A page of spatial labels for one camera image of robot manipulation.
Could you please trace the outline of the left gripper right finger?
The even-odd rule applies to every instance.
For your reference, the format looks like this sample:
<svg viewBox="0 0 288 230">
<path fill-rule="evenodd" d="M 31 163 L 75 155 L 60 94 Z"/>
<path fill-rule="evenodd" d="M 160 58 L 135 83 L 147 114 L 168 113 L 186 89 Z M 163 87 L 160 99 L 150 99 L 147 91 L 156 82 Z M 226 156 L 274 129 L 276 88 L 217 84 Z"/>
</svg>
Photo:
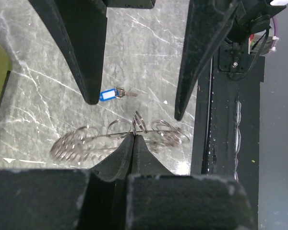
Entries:
<svg viewBox="0 0 288 230">
<path fill-rule="evenodd" d="M 173 177 L 137 135 L 132 150 L 132 169 L 127 182 L 127 229 L 162 230 L 171 210 L 165 179 Z"/>
</svg>

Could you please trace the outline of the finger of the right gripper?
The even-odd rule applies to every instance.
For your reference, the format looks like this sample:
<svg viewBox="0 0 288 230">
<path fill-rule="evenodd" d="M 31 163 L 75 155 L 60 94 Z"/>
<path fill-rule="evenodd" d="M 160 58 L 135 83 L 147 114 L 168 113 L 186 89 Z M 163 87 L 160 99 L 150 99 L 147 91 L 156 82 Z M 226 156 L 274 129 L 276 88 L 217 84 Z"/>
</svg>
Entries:
<svg viewBox="0 0 288 230">
<path fill-rule="evenodd" d="M 186 111 L 196 81 L 232 28 L 238 0 L 189 2 L 174 118 Z"/>
</svg>

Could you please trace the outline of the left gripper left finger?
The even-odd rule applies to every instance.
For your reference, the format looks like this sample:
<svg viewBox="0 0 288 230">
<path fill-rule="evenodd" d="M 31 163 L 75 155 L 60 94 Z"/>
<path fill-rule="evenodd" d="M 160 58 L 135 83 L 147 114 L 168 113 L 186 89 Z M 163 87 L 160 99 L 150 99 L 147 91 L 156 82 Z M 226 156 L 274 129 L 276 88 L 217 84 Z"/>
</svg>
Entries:
<svg viewBox="0 0 288 230">
<path fill-rule="evenodd" d="M 134 135 L 93 167 L 90 182 L 90 219 L 96 230 L 121 230 L 126 215 L 126 183 L 131 172 Z"/>
</svg>

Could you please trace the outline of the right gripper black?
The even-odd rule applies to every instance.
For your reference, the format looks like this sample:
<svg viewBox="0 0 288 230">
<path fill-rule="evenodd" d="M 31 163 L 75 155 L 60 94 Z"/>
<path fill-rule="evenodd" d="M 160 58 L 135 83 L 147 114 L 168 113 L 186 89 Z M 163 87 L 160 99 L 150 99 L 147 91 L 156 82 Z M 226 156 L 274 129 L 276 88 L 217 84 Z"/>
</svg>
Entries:
<svg viewBox="0 0 288 230">
<path fill-rule="evenodd" d="M 90 104 L 101 91 L 107 32 L 107 7 L 152 9 L 156 0 L 32 0 L 61 50 L 77 86 Z"/>
</svg>

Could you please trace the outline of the large keyring with small rings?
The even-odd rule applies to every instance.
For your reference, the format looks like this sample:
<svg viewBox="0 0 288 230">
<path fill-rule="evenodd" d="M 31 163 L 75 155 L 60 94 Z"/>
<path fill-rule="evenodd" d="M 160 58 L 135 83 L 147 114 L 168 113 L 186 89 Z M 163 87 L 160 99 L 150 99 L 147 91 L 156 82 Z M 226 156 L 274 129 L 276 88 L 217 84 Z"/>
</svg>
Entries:
<svg viewBox="0 0 288 230">
<path fill-rule="evenodd" d="M 65 133 L 53 143 L 49 154 L 57 161 L 83 162 L 96 151 L 115 149 L 115 147 L 109 147 L 105 139 L 117 143 L 128 134 L 148 135 L 150 138 L 144 141 L 154 147 L 177 148 L 190 142 L 190 138 L 183 133 L 181 128 L 161 119 L 152 121 L 148 129 L 139 112 L 135 111 L 132 120 L 121 118 L 112 121 L 107 126 L 105 134 L 100 134 L 97 127 L 90 125 Z"/>
</svg>

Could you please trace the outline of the blue tag key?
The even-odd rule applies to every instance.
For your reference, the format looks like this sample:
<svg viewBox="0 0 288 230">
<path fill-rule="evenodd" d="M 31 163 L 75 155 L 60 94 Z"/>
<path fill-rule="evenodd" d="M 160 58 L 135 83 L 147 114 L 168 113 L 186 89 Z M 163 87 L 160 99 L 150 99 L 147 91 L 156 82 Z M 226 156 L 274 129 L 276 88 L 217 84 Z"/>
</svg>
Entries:
<svg viewBox="0 0 288 230">
<path fill-rule="evenodd" d="M 133 92 L 127 92 L 123 87 L 115 87 L 110 90 L 102 91 L 99 95 L 99 100 L 105 102 L 113 99 L 121 99 L 126 96 L 136 97 L 138 96 L 138 94 Z"/>
</svg>

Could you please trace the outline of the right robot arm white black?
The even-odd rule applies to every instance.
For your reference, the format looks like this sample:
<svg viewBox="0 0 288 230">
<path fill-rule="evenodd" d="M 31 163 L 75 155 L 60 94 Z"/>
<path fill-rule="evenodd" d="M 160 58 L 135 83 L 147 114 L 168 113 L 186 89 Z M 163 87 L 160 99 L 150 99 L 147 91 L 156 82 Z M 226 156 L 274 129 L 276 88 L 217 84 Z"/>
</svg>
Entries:
<svg viewBox="0 0 288 230">
<path fill-rule="evenodd" d="M 107 8 L 152 9 L 153 0 L 33 0 L 30 2 L 64 55 L 84 100 L 100 101 Z M 282 0 L 192 0 L 189 3 L 175 100 L 181 120 L 195 83 L 224 41 L 244 44 L 266 31 L 286 8 Z"/>
</svg>

